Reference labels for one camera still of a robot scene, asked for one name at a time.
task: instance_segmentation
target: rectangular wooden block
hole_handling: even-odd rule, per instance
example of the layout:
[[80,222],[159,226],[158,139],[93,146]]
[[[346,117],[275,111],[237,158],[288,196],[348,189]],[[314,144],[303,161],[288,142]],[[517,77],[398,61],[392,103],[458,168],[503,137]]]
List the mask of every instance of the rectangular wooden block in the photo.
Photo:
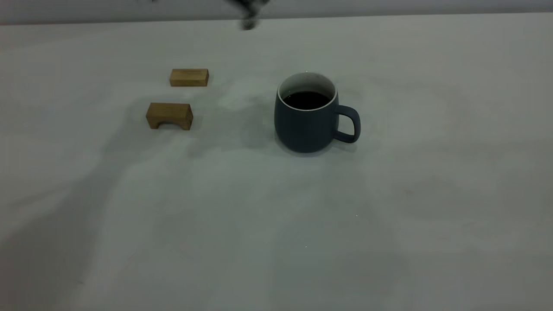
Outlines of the rectangular wooden block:
[[146,119],[150,128],[159,128],[159,125],[163,123],[174,123],[180,125],[184,130],[189,130],[194,116],[187,103],[153,102],[148,108]]
[[207,86],[207,69],[173,69],[169,82],[171,86]]

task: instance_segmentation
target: table surface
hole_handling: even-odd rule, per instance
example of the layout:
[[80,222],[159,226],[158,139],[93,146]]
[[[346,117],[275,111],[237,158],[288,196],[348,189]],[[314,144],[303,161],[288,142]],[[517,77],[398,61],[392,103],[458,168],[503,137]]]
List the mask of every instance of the table surface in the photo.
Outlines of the table surface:
[[[0,27],[0,309],[551,310],[552,29]],[[209,85],[170,87],[172,68]],[[275,139],[277,86],[303,70],[359,112],[357,143]],[[150,129],[151,102],[189,103],[192,129]]]

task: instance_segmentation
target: coffee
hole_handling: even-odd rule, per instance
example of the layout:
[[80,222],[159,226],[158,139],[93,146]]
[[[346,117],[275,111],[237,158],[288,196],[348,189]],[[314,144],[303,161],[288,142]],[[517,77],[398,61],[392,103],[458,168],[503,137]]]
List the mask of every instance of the coffee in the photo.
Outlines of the coffee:
[[330,98],[317,92],[297,92],[289,95],[284,102],[296,109],[313,110],[320,108],[330,102]]

